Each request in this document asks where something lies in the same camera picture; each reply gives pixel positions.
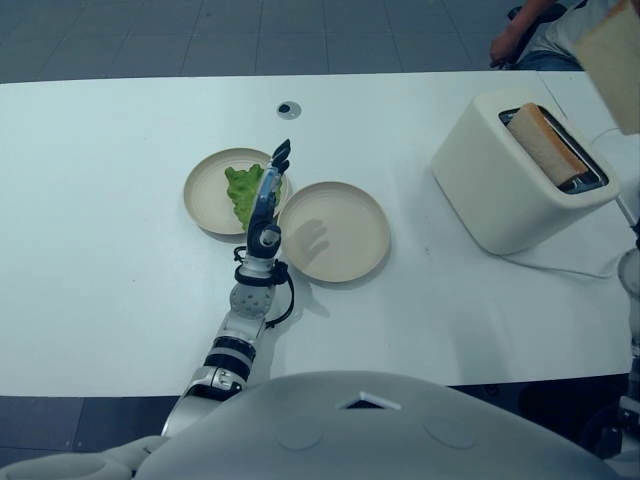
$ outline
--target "empty plate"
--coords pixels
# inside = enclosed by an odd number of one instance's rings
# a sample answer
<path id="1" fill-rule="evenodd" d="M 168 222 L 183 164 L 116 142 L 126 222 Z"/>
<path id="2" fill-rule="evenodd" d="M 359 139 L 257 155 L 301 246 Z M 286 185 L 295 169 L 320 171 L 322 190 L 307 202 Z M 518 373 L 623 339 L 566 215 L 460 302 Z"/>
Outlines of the empty plate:
<path id="1" fill-rule="evenodd" d="M 278 224 L 287 260 L 324 282 L 366 275 L 389 248 L 389 223 L 382 208 L 368 193 L 346 183 L 303 188 L 287 201 Z"/>
<path id="2" fill-rule="evenodd" d="M 227 195 L 229 182 L 224 171 L 227 167 L 248 170 L 256 163 L 266 168 L 270 160 L 266 153 L 250 148 L 232 148 L 205 158 L 191 171 L 184 185 L 184 204 L 191 218 L 209 232 L 224 235 L 244 233 L 242 224 L 233 213 L 233 202 Z M 276 213 L 290 192 L 291 186 L 285 175 Z"/>

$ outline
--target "gray floor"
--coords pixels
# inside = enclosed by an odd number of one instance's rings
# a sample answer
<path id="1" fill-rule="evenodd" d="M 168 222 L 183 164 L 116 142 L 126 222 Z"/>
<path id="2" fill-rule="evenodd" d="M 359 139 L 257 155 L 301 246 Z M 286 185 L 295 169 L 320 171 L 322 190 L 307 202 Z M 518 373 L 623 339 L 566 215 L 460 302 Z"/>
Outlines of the gray floor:
<path id="1" fill-rule="evenodd" d="M 488 69 L 518 0 L 0 0 L 0 82 Z"/>

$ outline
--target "person's hand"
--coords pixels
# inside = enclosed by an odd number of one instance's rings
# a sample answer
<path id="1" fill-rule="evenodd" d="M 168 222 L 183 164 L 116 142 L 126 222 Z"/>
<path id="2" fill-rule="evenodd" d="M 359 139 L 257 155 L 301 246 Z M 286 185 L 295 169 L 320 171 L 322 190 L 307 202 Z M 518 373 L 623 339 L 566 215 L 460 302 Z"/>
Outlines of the person's hand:
<path id="1" fill-rule="evenodd" d="M 498 67 L 507 63 L 513 56 L 521 35 L 507 28 L 491 42 L 491 66 Z"/>

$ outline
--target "white table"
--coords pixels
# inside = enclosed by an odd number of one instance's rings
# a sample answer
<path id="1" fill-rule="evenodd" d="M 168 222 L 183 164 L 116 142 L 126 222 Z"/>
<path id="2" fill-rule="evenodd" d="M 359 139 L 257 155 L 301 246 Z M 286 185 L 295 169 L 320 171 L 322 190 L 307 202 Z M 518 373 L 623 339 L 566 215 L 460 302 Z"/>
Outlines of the white table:
<path id="1" fill-rule="evenodd" d="M 293 186 L 367 190 L 392 247 L 362 281 L 296 275 L 296 313 L 266 335 L 253 382 L 325 369 L 450 385 L 626 371 L 617 280 L 487 256 L 429 171 L 473 96 L 516 86 L 549 99 L 529 72 L 1 85 L 0 395 L 181 393 L 234 283 L 234 245 L 189 219 L 184 180 L 212 152 L 270 152 L 287 137 Z M 283 100 L 302 116 L 278 118 Z M 529 258 L 597 270 L 631 241 L 609 205 Z"/>

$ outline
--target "green lettuce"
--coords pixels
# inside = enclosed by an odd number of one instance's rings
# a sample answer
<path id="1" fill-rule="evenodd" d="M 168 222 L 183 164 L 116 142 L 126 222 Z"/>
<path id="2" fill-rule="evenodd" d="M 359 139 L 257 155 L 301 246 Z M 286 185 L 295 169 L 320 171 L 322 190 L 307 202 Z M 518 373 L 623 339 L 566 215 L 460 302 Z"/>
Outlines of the green lettuce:
<path id="1" fill-rule="evenodd" d="M 252 165 L 249 170 L 235 170 L 233 167 L 227 167 L 224 171 L 224 175 L 229 182 L 227 195 L 233 202 L 233 213 L 240 220 L 242 230 L 245 232 L 249 228 L 253 201 L 258 194 L 263 174 L 264 168 L 258 164 Z M 281 188 L 282 183 L 278 185 L 278 190 L 276 191 L 276 205 L 280 202 Z"/>

